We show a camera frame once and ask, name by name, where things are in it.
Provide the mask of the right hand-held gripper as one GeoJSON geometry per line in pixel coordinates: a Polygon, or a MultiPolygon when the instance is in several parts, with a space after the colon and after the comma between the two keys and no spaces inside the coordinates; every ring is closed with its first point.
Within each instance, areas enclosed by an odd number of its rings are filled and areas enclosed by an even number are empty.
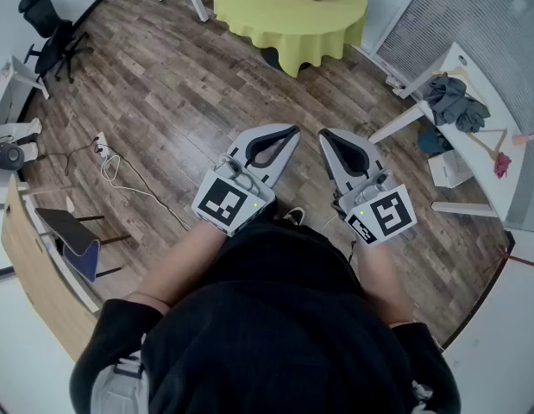
{"type": "Polygon", "coordinates": [[[350,141],[336,132],[342,129],[320,130],[320,150],[329,179],[343,194],[335,200],[336,209],[357,239],[375,246],[414,226],[408,191],[391,172],[378,172],[358,185],[362,175],[369,175],[371,160],[380,159],[375,146],[358,135],[350,141]]]}

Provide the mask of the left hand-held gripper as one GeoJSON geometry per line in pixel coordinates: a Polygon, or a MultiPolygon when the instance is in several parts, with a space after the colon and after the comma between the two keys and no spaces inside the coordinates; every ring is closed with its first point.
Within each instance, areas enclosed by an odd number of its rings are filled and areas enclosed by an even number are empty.
{"type": "Polygon", "coordinates": [[[287,123],[271,123],[242,132],[215,169],[205,174],[192,211],[226,236],[233,236],[274,201],[270,187],[280,178],[299,139],[299,127],[287,123]],[[257,155],[274,144],[277,147],[271,156],[258,162],[257,155]]]}

